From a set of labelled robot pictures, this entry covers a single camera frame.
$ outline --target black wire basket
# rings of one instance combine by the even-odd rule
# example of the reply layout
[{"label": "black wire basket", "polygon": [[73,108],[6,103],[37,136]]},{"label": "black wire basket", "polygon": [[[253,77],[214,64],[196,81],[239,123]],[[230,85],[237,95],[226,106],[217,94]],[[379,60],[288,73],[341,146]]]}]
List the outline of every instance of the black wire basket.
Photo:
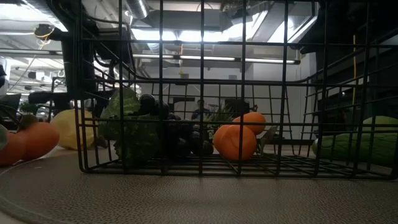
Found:
[{"label": "black wire basket", "polygon": [[[242,8],[247,9],[253,1],[241,1]],[[337,39],[334,21],[339,21],[339,12],[336,11],[336,2],[341,1],[310,1],[312,9],[307,17],[307,23],[317,17],[314,26],[321,32],[321,39],[311,42],[311,38],[305,34],[300,42],[289,42],[288,23],[290,1],[274,1],[283,4],[284,12],[284,40],[282,43],[251,41],[241,38],[237,41],[197,42],[200,46],[200,56],[169,55],[160,50],[156,55],[146,56],[159,61],[157,73],[159,77],[149,77],[142,67],[138,66],[142,55],[136,53],[131,44],[155,43],[159,49],[166,45],[188,45],[191,42],[181,40],[134,40],[130,39],[130,24],[113,22],[118,24],[116,35],[104,37],[94,34],[85,25],[85,10],[79,1],[79,11],[73,36],[73,75],[67,75],[72,80],[68,91],[75,99],[76,123],[78,123],[78,142],[83,144],[78,149],[80,169],[93,174],[145,174],[145,175],[198,175],[198,176],[225,176],[225,177],[294,177],[294,178],[337,178],[337,179],[396,179],[398,171],[398,124],[379,123],[379,118],[388,113],[381,111],[383,105],[393,105],[397,95],[394,82],[379,82],[377,77],[387,77],[386,73],[395,71],[396,63],[389,62],[385,56],[396,53],[396,45],[389,44],[387,40],[398,34],[397,27],[380,31],[375,26],[378,19],[383,19],[373,8],[382,7],[383,3],[372,1],[355,1],[364,8],[361,14],[363,22],[358,26],[357,38],[350,40]],[[200,4],[201,36],[203,38],[205,24],[206,1],[198,1]],[[164,30],[164,1],[159,1],[159,32],[163,36]],[[247,11],[242,10],[242,37],[246,33]],[[123,18],[123,7],[119,7],[119,20]],[[230,45],[241,47],[240,57],[211,58],[206,56],[206,45]],[[256,80],[250,77],[248,68],[251,63],[258,63],[258,58],[249,58],[247,46],[269,47],[281,49],[283,58],[279,61],[270,60],[267,63],[280,63],[280,80]],[[109,72],[104,72],[94,66],[93,58],[86,57],[87,49],[93,52],[106,52],[101,56],[102,60],[110,60]],[[287,77],[289,66],[300,67],[304,60],[312,60],[309,55],[299,54],[292,58],[288,51],[295,49],[297,52],[304,49],[315,49],[318,70],[310,69],[303,72],[297,69],[295,79]],[[170,78],[165,76],[165,60],[198,60],[199,78]],[[214,79],[205,75],[209,60],[227,60],[225,63],[240,64],[241,76],[235,80]],[[86,69],[95,69],[101,77],[88,77]],[[119,77],[114,69],[118,68]],[[334,75],[336,70],[344,71],[349,75]],[[140,95],[151,94],[160,105],[169,104],[165,109],[160,106],[156,114],[157,119],[131,119],[127,114],[125,101],[128,100],[125,93],[134,90],[141,91]],[[100,115],[87,118],[82,112],[85,109],[83,103],[78,110],[79,100],[92,99],[91,102],[104,101],[107,104],[114,93],[120,93],[119,114],[111,118],[103,118]],[[177,99],[184,105],[183,109],[176,106]],[[206,118],[206,114],[222,113],[206,110],[206,106],[200,106],[198,119],[190,120],[194,112],[192,102],[197,100],[211,102],[219,107],[230,99],[236,103],[238,110],[229,111],[234,117],[240,117],[240,122],[215,121]],[[247,105],[249,110],[241,110]],[[243,160],[243,131],[239,134],[239,158],[228,160],[215,150],[212,154],[203,151],[204,140],[211,140],[206,136],[207,129],[215,132],[221,125],[238,125],[241,129],[245,125],[264,125],[264,123],[248,122],[244,120],[244,113],[250,110],[262,113],[266,117],[266,130],[264,138],[258,135],[258,145],[255,154],[249,160]],[[168,119],[169,112],[179,114],[181,120]],[[83,121],[95,121],[94,125],[78,122],[81,116]],[[115,155],[113,139],[106,139],[108,148],[101,149],[98,139],[94,142],[93,150],[89,150],[85,139],[87,128],[93,128],[98,132],[98,124],[112,124],[119,128],[117,155]],[[130,125],[140,124],[150,127],[154,125],[163,130],[171,125],[190,126],[196,125],[200,141],[197,142],[196,153],[187,154],[181,158],[171,158],[167,154],[166,145],[170,141],[168,132],[158,131],[158,151],[149,160],[132,166],[128,144],[138,142],[138,135],[128,135]],[[384,137],[390,140],[388,144],[380,142]]]}]

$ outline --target wire basket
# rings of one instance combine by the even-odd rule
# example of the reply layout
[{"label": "wire basket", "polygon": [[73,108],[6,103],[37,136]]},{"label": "wire basket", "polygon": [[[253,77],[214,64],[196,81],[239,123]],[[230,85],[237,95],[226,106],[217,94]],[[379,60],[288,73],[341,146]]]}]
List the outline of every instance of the wire basket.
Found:
[{"label": "wire basket", "polygon": [[[164,12],[163,1],[160,0],[160,36],[164,33]],[[289,29],[289,4],[288,1],[276,1],[284,4],[284,41],[277,42],[255,42],[241,38],[237,41],[221,42],[198,42],[200,45],[200,56],[169,55],[160,50],[157,55],[151,55],[152,59],[159,61],[157,73],[159,77],[148,77],[145,71],[140,70],[139,54],[136,54],[131,48],[130,43],[145,44],[155,43],[159,49],[163,49],[167,44],[189,45],[191,42],[181,40],[131,40],[126,35],[128,29],[124,30],[125,24],[117,22],[118,38],[105,39],[93,35],[87,30],[81,22],[76,24],[76,35],[74,36],[74,76],[73,85],[70,85],[68,91],[73,92],[75,96],[75,105],[78,100],[91,98],[91,102],[96,100],[108,101],[110,95],[105,93],[120,92],[120,114],[125,114],[124,110],[124,88],[141,91],[141,94],[151,94],[155,96],[160,104],[176,104],[176,99],[183,98],[184,107],[175,106],[172,110],[178,113],[182,118],[190,119],[194,112],[191,108],[192,99],[204,100],[207,105],[201,106],[199,110],[200,118],[198,120],[167,120],[162,115],[166,113],[160,109],[158,120],[137,120],[127,119],[124,115],[119,115],[112,119],[103,119],[98,117],[85,118],[81,111],[85,109],[81,104],[81,110],[76,110],[76,120],[78,115],[85,121],[96,121],[118,123],[118,127],[126,127],[129,123],[154,123],[158,127],[168,126],[170,124],[189,124],[198,125],[200,145],[206,138],[206,129],[212,127],[214,131],[221,125],[234,124],[242,129],[244,125],[264,125],[264,123],[247,122],[243,114],[247,110],[237,110],[230,114],[234,117],[241,117],[241,121],[233,123],[231,121],[213,121],[206,120],[205,113],[217,113],[205,111],[209,105],[221,106],[228,99],[234,100],[238,105],[248,105],[251,110],[257,110],[266,118],[266,130],[264,131],[266,141],[262,142],[261,135],[258,135],[258,147],[255,155],[250,160],[242,160],[243,154],[243,132],[239,134],[239,159],[232,161],[225,159],[221,154],[214,153],[204,155],[200,150],[197,154],[189,154],[184,160],[170,159],[166,156],[165,147],[168,139],[164,134],[159,135],[159,154],[146,161],[145,164],[131,167],[126,157],[126,144],[131,139],[126,139],[125,128],[120,129],[119,156],[115,155],[112,140],[107,139],[108,148],[100,149],[97,140],[93,150],[89,150],[85,142],[85,129],[94,128],[97,131],[97,125],[86,125],[84,122],[78,124],[81,128],[77,129],[78,142],[83,144],[78,149],[79,165],[83,172],[94,174],[146,174],[146,175],[199,175],[199,176],[225,176],[225,177],[294,177],[294,178],[337,178],[337,179],[396,179],[398,171],[398,153],[397,153],[397,133],[398,124],[382,123],[379,124],[379,115],[377,108],[383,102],[391,102],[396,99],[396,95],[383,95],[386,89],[397,88],[394,83],[390,85],[379,84],[378,74],[385,71],[391,71],[395,64],[383,66],[382,53],[384,49],[394,51],[396,45],[380,44],[385,40],[395,36],[397,29],[385,32],[379,37],[375,37],[372,30],[373,4],[370,1],[363,1],[360,4],[365,5],[364,24],[362,26],[363,39],[357,42],[336,43],[331,42],[334,34],[329,27],[328,21],[332,18],[334,12],[329,12],[329,6],[332,2],[322,1],[319,5],[316,2],[310,2],[312,5],[312,15],[307,18],[310,22],[315,16],[318,21],[324,23],[323,40],[315,43],[295,43],[288,42]],[[201,3],[201,36],[205,33],[205,1]],[[243,8],[246,8],[247,1],[241,1]],[[316,14],[315,5],[323,8],[322,13]],[[84,12],[80,9],[78,21],[83,21]],[[242,37],[246,33],[246,11],[243,11]],[[119,20],[122,21],[122,7],[119,7]],[[241,47],[240,57],[210,58],[205,55],[206,45],[230,45]],[[112,58],[112,63],[120,71],[128,73],[123,77],[120,72],[115,76],[113,69],[105,73],[98,68],[92,68],[100,71],[101,78],[87,78],[85,68],[94,67],[92,60],[85,58],[85,51],[88,46],[101,47],[108,51]],[[275,46],[282,49],[283,58],[280,60],[268,60],[267,63],[280,63],[280,80],[256,80],[250,77],[248,71],[249,63],[258,63],[258,58],[249,58],[247,46]],[[302,65],[305,60],[312,60],[310,55],[295,58],[288,58],[290,48],[316,47],[318,56],[318,71],[303,72]],[[128,54],[121,49],[128,49]],[[330,59],[330,52],[337,49],[346,49],[348,54],[340,59]],[[200,67],[198,68],[198,78],[170,78],[165,76],[165,60],[195,60],[198,59]],[[239,63],[241,75],[236,80],[214,79],[206,75],[206,62],[208,60],[229,60],[230,63]],[[350,63],[349,69],[355,69],[351,72],[350,78],[335,79],[330,78],[328,74],[333,73],[335,69],[345,63]],[[297,66],[295,77],[287,77],[289,66]],[[380,142],[382,135],[388,136],[391,140],[388,146]],[[381,159],[381,154],[388,153],[387,157]]]}]

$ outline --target white wall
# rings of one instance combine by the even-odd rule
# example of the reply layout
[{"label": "white wall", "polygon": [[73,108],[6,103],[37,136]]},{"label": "white wall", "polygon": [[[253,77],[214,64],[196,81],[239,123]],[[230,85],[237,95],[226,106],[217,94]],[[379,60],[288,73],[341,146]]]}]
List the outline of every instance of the white wall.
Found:
[{"label": "white wall", "polygon": [[[247,80],[268,80],[268,81],[282,81],[282,69],[283,66],[281,64],[264,64],[264,63],[254,63],[245,72],[245,79]],[[158,67],[148,67],[147,72],[152,77],[159,76],[159,68]],[[163,70],[163,76],[165,78],[178,78],[180,75],[178,74],[180,71],[179,68],[167,68]],[[200,68],[183,68],[184,73],[189,73],[190,78],[199,78],[200,77]],[[286,70],[286,80],[296,81],[304,79],[316,72],[315,68],[315,55],[309,54],[306,55],[300,65],[287,65]],[[205,78],[212,79],[228,79],[228,75],[237,75],[238,80],[241,78],[241,72],[238,68],[211,68],[210,70],[205,69],[204,76]],[[152,84],[142,84],[142,93],[152,93]],[[254,95],[256,97],[269,98],[269,88],[271,88],[271,97],[272,98],[280,98],[282,94],[282,88],[280,86],[255,86],[254,87]],[[163,93],[168,94],[169,86],[168,84],[163,85]],[[219,95],[219,86],[218,85],[205,85],[204,86],[204,95],[205,96],[218,96]],[[238,85],[238,94],[236,95],[236,87],[234,85],[222,85],[221,86],[221,96],[223,97],[240,97],[241,96],[241,86]],[[303,122],[303,114],[305,109],[305,94],[306,94],[305,86],[288,86],[287,87],[287,98],[289,101],[289,112],[290,112],[290,122],[291,123],[301,123]],[[312,93],[313,89],[309,88],[308,93]],[[159,93],[159,85],[154,85],[154,93]],[[171,85],[170,89],[171,95],[180,95],[183,96],[185,94],[185,86]],[[196,95],[196,99],[199,99],[200,95],[200,85],[188,85],[187,86],[187,95]],[[250,107],[253,106],[252,100],[252,86],[245,86],[245,99],[249,102]],[[307,112],[312,111],[313,109],[313,99],[314,97],[308,98],[308,108]],[[217,98],[207,98],[205,97],[205,101],[207,104],[216,104],[218,105]],[[271,117],[271,113],[280,114],[280,99],[255,99],[254,103],[258,105],[258,112],[267,113],[265,115],[266,120],[268,122],[279,122],[280,116],[273,115]],[[285,114],[287,114],[287,104],[285,104]],[[288,116],[284,117],[284,122],[288,123]],[[312,122],[312,117],[307,116],[306,123]],[[292,126],[292,138],[300,139],[302,127],[301,126]],[[310,131],[310,127],[307,126],[305,131]],[[284,137],[290,139],[290,134],[288,132],[284,132]],[[304,138],[308,139],[309,134],[304,134]]]}]

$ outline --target textured table surface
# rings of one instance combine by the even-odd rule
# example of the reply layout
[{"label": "textured table surface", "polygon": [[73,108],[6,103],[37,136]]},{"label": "textured table surface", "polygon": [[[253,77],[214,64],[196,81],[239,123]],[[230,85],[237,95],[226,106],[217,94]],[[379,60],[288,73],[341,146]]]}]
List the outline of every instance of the textured table surface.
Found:
[{"label": "textured table surface", "polygon": [[0,169],[27,223],[397,223],[398,183],[82,174],[76,155]]}]

